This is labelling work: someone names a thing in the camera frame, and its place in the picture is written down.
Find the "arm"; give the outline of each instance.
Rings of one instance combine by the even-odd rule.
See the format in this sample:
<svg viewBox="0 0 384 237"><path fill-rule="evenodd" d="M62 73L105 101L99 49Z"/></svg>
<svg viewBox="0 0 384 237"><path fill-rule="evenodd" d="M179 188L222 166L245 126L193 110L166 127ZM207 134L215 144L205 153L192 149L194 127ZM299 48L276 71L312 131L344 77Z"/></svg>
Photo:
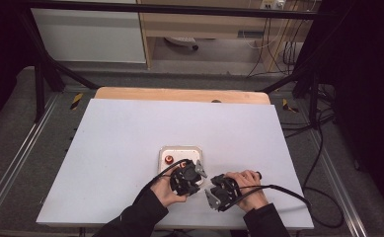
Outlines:
<svg viewBox="0 0 384 237"><path fill-rule="evenodd" d="M240 188L259 186L260 176L254 171L244 171L242 173L226 173L226 177L234 179ZM244 195L253 188L241 189ZM281 222L274 205L269 204L263 191L257 191L238 202L238 206L247 214L244 221L251 236L254 237L288 237L289 233Z"/></svg>
<svg viewBox="0 0 384 237"><path fill-rule="evenodd" d="M151 189L146 191L138 203L127 207L120 216L103 226L94 237L149 237L154 226L168 214L167 206L185 202L186 196L177 196L170 188L170 175L176 169L166 172Z"/></svg>
<svg viewBox="0 0 384 237"><path fill-rule="evenodd" d="M95 237L151 235L155 224L168 214L168 209L148 190L138 203L127 207L120 216L103 226Z"/></svg>
<svg viewBox="0 0 384 237"><path fill-rule="evenodd" d="M272 203L250 210L244 215L244 221L251 236L289 237L289 233Z"/></svg>

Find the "black sleeve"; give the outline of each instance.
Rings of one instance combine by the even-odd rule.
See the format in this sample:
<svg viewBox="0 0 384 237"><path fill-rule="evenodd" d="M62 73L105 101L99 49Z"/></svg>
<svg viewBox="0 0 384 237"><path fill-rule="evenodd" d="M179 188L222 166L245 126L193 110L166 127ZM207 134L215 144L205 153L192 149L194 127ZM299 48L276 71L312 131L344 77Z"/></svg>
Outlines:
<svg viewBox="0 0 384 237"><path fill-rule="evenodd" d="M272 203L244 215L244 221L252 237L289 237Z"/></svg>
<svg viewBox="0 0 384 237"><path fill-rule="evenodd" d="M127 207L120 216L103 226L95 237L149 237L157 224L168 214L154 192L148 190L138 203Z"/></svg>

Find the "white cabinet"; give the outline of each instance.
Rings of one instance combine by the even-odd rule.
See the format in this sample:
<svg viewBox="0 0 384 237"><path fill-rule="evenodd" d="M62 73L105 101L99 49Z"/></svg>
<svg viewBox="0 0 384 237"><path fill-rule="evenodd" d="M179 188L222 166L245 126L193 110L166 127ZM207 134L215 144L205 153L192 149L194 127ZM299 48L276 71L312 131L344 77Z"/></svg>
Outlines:
<svg viewBox="0 0 384 237"><path fill-rule="evenodd" d="M134 0L94 1L136 3ZM137 13L32 11L45 47L55 60L145 63Z"/></svg>

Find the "aluminum rail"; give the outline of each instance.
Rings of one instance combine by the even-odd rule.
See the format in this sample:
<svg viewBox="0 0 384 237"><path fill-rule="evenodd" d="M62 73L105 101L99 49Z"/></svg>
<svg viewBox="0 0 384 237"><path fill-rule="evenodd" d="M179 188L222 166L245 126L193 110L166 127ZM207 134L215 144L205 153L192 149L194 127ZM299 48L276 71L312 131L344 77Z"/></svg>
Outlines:
<svg viewBox="0 0 384 237"><path fill-rule="evenodd" d="M298 102L299 109L301 109L302 115L305 120L308 119L308 108L304 103ZM315 145L320 149L321 136L318 130L311 129L311 135L314 139ZM342 179L337 172L330 154L327 151L325 145L323 146L320 162L324 168L324 172L330 182L331 188L334 195L336 196L337 202L340 204L343 213L346 218L346 224L353 237L367 237L366 229L364 228L363 222L361 221L354 204L349 197Z"/></svg>
<svg viewBox="0 0 384 237"><path fill-rule="evenodd" d="M316 12L295 12L245 8L220 8L179 5L153 5L128 3L102 3L102 2L75 2L75 1L44 1L20 0L16 3L39 9L100 11L100 12L133 12L133 13L162 13L162 14L189 14L230 17L253 18L280 18L298 20L336 20L337 14Z"/></svg>
<svg viewBox="0 0 384 237"><path fill-rule="evenodd" d="M10 191L14 181L16 180L17 175L25 164L26 159L32 151L32 148L35 146L35 143L42 132L44 126L46 125L52 111L55 107L55 103L59 98L60 94L56 93L48 100L45 106L45 113L39 122L35 123L5 172L3 178L0 181L0 206L3 200L5 199L7 193Z"/></svg>

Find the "small box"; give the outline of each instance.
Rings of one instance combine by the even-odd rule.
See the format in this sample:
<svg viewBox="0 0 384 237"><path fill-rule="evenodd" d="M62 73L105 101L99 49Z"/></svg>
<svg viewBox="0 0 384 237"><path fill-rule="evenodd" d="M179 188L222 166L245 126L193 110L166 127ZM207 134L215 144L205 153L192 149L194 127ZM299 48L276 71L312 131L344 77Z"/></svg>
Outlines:
<svg viewBox="0 0 384 237"><path fill-rule="evenodd" d="M166 157L169 157L169 156L172 157L173 159L172 162L166 162ZM190 159L195 164L197 163L197 160L199 160L200 164L203 166L202 152L201 152L201 149L198 148L197 146L191 146L191 145L163 146L160 150L160 157L158 161L158 174L161 173L166 168L168 168L171 164L174 164L175 162L183 159ZM199 186L202 183L203 183L203 179L197 182Z"/></svg>

